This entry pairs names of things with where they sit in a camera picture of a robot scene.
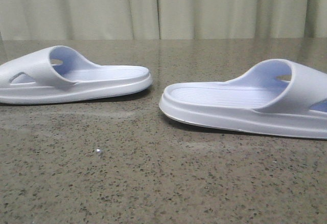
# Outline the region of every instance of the granite countertop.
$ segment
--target granite countertop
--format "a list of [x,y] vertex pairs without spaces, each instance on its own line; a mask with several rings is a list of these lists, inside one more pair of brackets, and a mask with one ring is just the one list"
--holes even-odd
[[269,58],[327,72],[327,38],[1,41],[0,62],[67,45],[143,65],[141,93],[0,104],[1,223],[325,223],[327,141],[180,124],[158,108],[176,82],[225,81]]

